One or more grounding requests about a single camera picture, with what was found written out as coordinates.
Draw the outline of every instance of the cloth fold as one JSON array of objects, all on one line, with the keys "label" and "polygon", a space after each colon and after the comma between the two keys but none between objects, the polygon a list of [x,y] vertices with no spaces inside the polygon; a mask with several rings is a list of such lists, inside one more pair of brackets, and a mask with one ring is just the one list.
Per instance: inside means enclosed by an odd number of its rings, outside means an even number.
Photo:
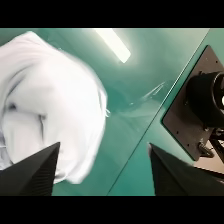
[{"label": "cloth fold", "polygon": [[0,125],[6,146],[0,148],[0,169],[61,142],[55,183],[81,183],[104,133],[106,104],[100,80],[84,62],[33,32],[14,38],[0,47]]}]

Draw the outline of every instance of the teal surface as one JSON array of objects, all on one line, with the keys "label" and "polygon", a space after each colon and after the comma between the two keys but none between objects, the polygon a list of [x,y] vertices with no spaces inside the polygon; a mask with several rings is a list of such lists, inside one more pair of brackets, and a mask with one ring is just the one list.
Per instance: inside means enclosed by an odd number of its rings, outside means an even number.
[{"label": "teal surface", "polygon": [[[26,30],[30,29],[0,29],[0,44]],[[124,64],[92,29],[32,30],[54,47],[87,62],[108,93],[110,116],[91,173],[80,185],[56,184],[53,195],[153,194],[153,188],[148,188],[152,177],[146,143],[140,140],[208,29],[114,29],[131,52]]]},{"label": "teal surface", "polygon": [[224,65],[223,40],[224,29],[210,29],[206,38],[160,108],[158,114],[155,116],[155,119],[124,167],[119,178],[109,192],[109,195],[154,195],[151,164],[146,150],[147,142],[151,142],[183,161],[193,164],[193,161],[185,153],[182,147],[166,131],[161,120],[207,45],[212,47]]}]

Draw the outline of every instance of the metal plate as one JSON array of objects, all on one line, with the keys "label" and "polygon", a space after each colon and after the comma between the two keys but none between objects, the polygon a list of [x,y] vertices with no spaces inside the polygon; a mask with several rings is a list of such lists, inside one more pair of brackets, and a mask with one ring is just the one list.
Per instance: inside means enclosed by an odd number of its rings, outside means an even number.
[{"label": "metal plate", "polygon": [[205,131],[203,123],[191,111],[186,101],[186,86],[191,77],[201,72],[216,71],[224,71],[223,65],[212,48],[207,46],[163,118],[163,125],[196,161],[201,155],[198,143],[206,144],[213,129]]}]

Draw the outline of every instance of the white towel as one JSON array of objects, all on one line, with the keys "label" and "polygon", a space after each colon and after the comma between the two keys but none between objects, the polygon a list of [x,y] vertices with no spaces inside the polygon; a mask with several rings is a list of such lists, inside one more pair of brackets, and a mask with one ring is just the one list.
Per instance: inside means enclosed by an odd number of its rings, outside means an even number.
[{"label": "white towel", "polygon": [[61,142],[55,183],[90,172],[105,125],[106,92],[93,70],[33,32],[0,47],[0,169]]}]

